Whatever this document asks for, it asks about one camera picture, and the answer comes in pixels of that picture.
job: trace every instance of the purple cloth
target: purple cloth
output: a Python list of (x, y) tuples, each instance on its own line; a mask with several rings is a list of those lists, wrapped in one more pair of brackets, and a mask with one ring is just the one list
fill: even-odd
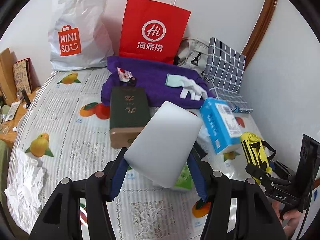
[(110, 105), (112, 87), (126, 86), (126, 83), (119, 80), (117, 67), (130, 71), (137, 78), (136, 86), (145, 89), (149, 106), (161, 106), (165, 101), (170, 101), (187, 109), (199, 109), (203, 105), (204, 100), (202, 98), (200, 101), (191, 100), (190, 93), (188, 93), (185, 99), (180, 98), (182, 87), (172, 88), (166, 86), (167, 74), (181, 75), (188, 79), (193, 79), (207, 91), (209, 97), (213, 97), (213, 94), (207, 88), (206, 82), (194, 70), (162, 62), (128, 57), (111, 56), (107, 58), (107, 61), (107, 68), (111, 71), (111, 75), (103, 84), (101, 91), (101, 101), (105, 106)]

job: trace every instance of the blue package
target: blue package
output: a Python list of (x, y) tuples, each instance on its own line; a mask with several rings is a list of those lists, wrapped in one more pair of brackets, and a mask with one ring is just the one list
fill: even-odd
[(241, 129), (225, 101), (207, 98), (200, 113), (216, 154), (229, 153), (241, 146)]

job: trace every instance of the white circle logo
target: white circle logo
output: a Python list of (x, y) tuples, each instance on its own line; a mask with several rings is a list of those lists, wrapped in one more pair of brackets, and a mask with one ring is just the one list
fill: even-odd
[(142, 27), (142, 36), (147, 41), (159, 41), (165, 36), (165, 26), (162, 22), (157, 20), (148, 21)]

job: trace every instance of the yellow pear print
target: yellow pear print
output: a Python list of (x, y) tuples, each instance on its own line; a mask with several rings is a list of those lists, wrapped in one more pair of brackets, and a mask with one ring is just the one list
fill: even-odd
[(65, 85), (70, 85), (72, 83), (81, 83), (78, 80), (78, 73), (71, 73), (68, 76), (64, 77), (58, 84), (65, 84)]
[(53, 157), (51, 150), (49, 149), (49, 134), (42, 133), (37, 139), (31, 142), (31, 145), (25, 151), (26, 153), (31, 152), (36, 157), (42, 157), (48, 155)]

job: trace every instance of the crumpled white paper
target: crumpled white paper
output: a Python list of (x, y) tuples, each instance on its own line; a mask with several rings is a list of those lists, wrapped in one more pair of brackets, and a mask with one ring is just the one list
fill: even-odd
[(39, 193), (46, 170), (38, 166), (35, 157), (20, 149), (16, 149), (15, 154), (18, 172), (14, 175), (13, 183), (4, 192), (13, 209), (13, 219), (20, 228), (30, 234), (40, 213)]

